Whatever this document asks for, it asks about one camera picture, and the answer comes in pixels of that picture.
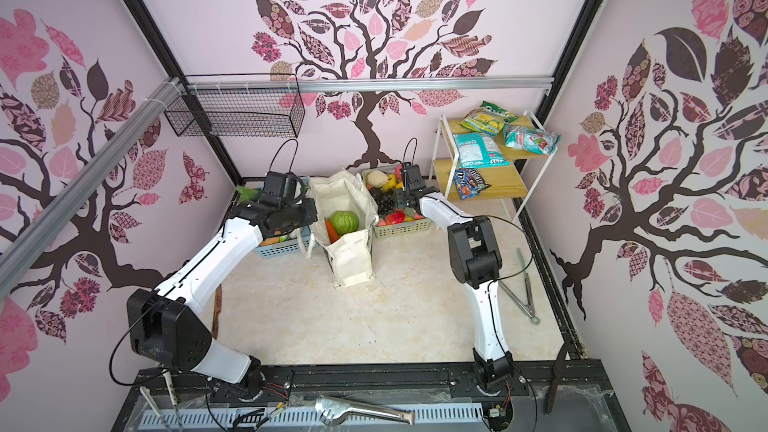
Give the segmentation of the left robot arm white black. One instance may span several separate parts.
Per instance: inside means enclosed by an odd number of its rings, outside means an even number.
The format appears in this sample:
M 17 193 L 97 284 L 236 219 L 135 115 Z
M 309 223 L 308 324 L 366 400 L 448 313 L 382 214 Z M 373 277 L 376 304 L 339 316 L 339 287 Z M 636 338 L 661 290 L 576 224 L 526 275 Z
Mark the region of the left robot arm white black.
M 243 399 L 257 398 L 265 384 L 261 362 L 214 339 L 202 320 L 204 307 L 264 240 L 300 232 L 316 221 L 304 180 L 291 172 L 269 172 L 257 197 L 234 205 L 193 258 L 153 290 L 129 297 L 132 351 L 172 372 L 209 377 Z

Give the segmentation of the green cabbage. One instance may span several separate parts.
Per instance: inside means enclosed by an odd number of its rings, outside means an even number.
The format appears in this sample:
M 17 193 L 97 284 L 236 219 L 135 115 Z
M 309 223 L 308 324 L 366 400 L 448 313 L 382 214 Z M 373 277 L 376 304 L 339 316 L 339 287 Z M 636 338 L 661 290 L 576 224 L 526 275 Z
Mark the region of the green cabbage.
M 340 236 L 356 232 L 360 226 L 360 219 L 352 211 L 335 211 L 330 219 Z

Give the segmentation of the orange carrot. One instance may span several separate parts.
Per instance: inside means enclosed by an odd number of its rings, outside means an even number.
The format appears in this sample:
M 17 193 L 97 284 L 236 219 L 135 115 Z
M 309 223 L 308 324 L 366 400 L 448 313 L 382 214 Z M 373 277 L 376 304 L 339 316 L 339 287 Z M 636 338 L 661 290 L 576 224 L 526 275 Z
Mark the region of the orange carrot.
M 336 231 L 336 229 L 334 228 L 333 224 L 329 219 L 325 220 L 325 226 L 326 226 L 329 242 L 331 244 L 334 244 L 336 241 L 339 240 L 340 235 L 338 234 L 338 232 Z

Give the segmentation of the cream canvas grocery bag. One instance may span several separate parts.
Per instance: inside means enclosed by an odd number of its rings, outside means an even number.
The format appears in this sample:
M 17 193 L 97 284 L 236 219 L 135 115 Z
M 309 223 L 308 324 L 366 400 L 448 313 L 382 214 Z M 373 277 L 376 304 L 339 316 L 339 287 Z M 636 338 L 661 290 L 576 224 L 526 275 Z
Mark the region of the cream canvas grocery bag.
M 347 171 L 311 177 L 308 197 L 317 212 L 317 221 L 310 226 L 313 243 L 326 254 L 335 286 L 347 288 L 372 280 L 378 208 L 362 177 Z

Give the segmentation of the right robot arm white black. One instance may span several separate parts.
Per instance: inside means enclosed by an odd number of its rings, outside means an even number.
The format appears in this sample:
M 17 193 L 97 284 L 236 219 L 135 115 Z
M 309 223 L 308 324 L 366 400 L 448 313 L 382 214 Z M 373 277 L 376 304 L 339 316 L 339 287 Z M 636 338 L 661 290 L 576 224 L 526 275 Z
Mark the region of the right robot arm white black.
M 396 203 L 412 208 L 446 232 L 450 269 L 468 294 L 474 323 L 474 374 L 478 387 L 491 394 L 514 375 L 498 304 L 502 256 L 489 217 L 472 216 L 428 186 L 418 165 L 401 165 L 403 189 Z

